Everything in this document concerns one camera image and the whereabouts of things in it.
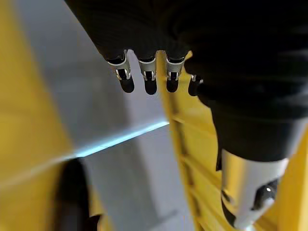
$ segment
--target black object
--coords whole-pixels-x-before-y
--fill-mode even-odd
[[[156,78],[152,80],[152,72],[146,71],[147,81],[144,81],[145,91],[149,95],[154,95],[157,92]]]
[[[97,231],[101,215],[90,217],[87,178],[79,159],[64,164],[54,202],[52,231]]]
[[[120,80],[121,87],[126,93],[132,93],[135,89],[132,76],[129,79]]]
[[[200,76],[196,76],[194,79],[191,78],[189,85],[188,85],[188,93],[191,96],[197,95],[197,88],[201,82],[202,78]]]
[[[169,92],[176,92],[179,86],[179,81],[178,80],[167,80],[167,90]]]
[[[218,151],[217,151],[217,160],[216,160],[216,168],[215,171],[221,171],[222,170],[222,148],[219,145],[218,141]]]
[[[109,59],[109,60],[107,60],[107,61],[110,62],[110,63],[112,63],[112,64],[121,64],[121,63],[124,62],[124,60],[125,60],[125,54],[122,53],[122,54],[118,55],[116,58],[114,58],[114,59]]]
[[[225,218],[227,219],[227,221],[229,222],[229,224],[234,227],[234,222],[236,220],[235,215],[233,215],[225,206],[225,204],[223,203],[222,199],[221,199],[221,206],[222,206],[222,211],[223,214],[225,215]]]
[[[251,209],[252,210],[261,209],[263,207],[264,201],[269,198],[275,200],[277,188],[278,188],[278,179],[275,179],[272,182],[261,186],[256,192],[254,206]]]
[[[306,121],[265,121],[227,116],[212,110],[221,149],[243,159],[272,162],[296,153]]]

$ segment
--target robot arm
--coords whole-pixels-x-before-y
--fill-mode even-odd
[[[132,92],[125,50],[156,92],[155,53],[167,53],[167,89],[185,69],[189,93],[211,108],[221,201],[235,228],[273,203],[308,116],[308,3],[196,0],[66,0],[122,89]]]

